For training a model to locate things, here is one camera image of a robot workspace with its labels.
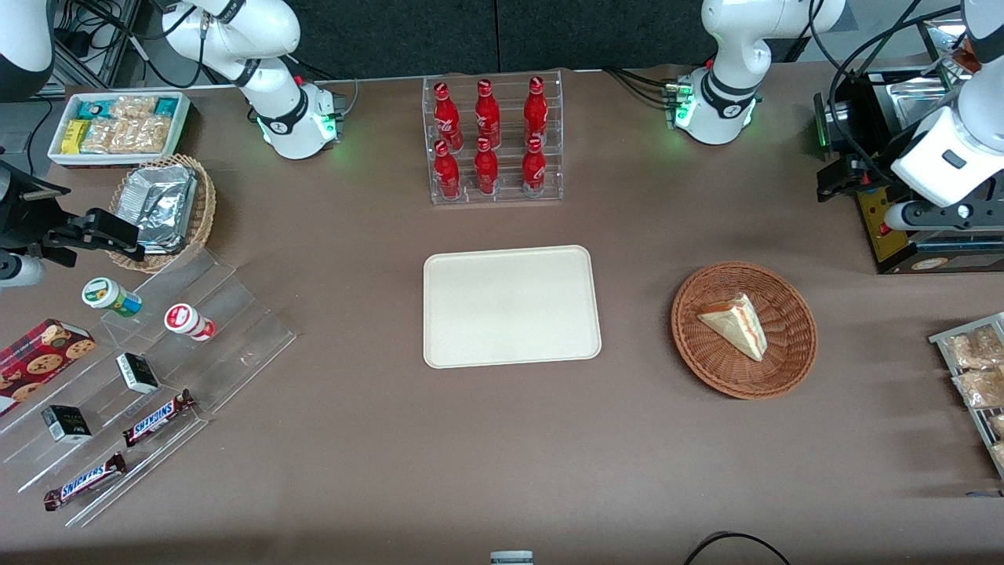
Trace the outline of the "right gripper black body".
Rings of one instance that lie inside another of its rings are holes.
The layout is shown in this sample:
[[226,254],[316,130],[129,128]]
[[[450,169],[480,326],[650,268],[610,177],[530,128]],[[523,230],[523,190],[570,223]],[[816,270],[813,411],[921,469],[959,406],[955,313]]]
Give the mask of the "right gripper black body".
[[63,228],[69,213],[57,198],[71,193],[64,186],[40,180],[1,162],[1,246],[22,250],[40,243],[53,230]]

